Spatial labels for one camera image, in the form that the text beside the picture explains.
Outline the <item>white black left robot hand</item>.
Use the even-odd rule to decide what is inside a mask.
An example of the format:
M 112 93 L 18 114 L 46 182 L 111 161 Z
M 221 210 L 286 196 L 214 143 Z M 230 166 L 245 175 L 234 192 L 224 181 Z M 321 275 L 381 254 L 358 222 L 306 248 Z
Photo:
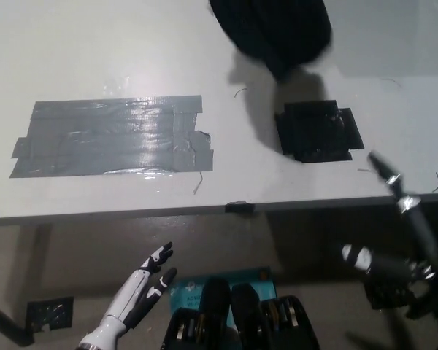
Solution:
M 150 278 L 173 255 L 172 246 L 173 243 L 169 242 L 155 250 L 129 276 L 99 325 L 79 342 L 78 349 L 116 349 L 119 339 L 150 313 L 177 275 L 177 269 L 170 268 L 153 285 L 149 285 Z

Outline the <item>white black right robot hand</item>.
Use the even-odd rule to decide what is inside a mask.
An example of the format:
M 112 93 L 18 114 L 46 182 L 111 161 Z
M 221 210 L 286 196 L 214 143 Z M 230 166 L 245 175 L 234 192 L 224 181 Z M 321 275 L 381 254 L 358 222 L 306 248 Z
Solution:
M 401 218 L 410 227 L 412 237 L 420 251 L 420 262 L 374 253 L 365 246 L 344 244 L 339 248 L 342 259 L 366 274 L 377 274 L 391 280 L 405 282 L 427 281 L 438 289 L 438 242 L 420 207 L 420 198 L 404 191 L 400 172 L 379 154 L 371 151 L 368 161 L 378 177 L 386 183 Z

